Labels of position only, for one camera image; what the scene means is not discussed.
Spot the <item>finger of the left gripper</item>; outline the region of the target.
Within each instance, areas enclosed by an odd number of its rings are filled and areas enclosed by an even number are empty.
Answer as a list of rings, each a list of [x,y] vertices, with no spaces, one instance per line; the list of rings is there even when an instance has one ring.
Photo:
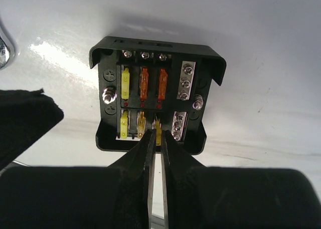
[[[44,90],[1,90],[1,169],[64,118]]]

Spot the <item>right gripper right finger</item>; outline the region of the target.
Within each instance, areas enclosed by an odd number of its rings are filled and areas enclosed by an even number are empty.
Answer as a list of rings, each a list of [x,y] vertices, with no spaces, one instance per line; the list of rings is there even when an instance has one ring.
[[[166,228],[320,228],[307,177],[287,168],[207,167],[162,134]]]

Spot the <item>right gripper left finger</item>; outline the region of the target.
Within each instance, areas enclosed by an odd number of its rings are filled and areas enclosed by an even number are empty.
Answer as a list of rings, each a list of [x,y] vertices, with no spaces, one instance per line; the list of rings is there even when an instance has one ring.
[[[13,167],[1,228],[150,228],[156,131],[107,167]]]

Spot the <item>yellow blade fuse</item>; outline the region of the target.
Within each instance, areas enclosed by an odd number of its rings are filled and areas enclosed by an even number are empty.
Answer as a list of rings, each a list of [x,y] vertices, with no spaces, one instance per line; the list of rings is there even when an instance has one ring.
[[[121,98],[124,100],[129,99],[129,82],[130,82],[129,68],[125,68],[121,74]]]
[[[156,146],[161,146],[162,144],[162,129],[161,129],[161,123],[160,120],[157,120],[155,122],[155,129],[156,129]]]
[[[124,110],[120,117],[120,138],[126,139],[128,135],[128,111]]]
[[[143,111],[140,111],[137,121],[137,137],[141,139],[145,133],[146,117]]]

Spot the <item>black fuse box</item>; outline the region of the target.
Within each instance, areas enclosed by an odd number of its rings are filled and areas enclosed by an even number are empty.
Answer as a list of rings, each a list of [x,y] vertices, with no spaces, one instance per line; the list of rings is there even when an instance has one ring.
[[[203,152],[210,86],[222,84],[227,66],[211,47],[107,36],[89,65],[98,69],[100,150],[129,151],[159,127],[189,154]]]

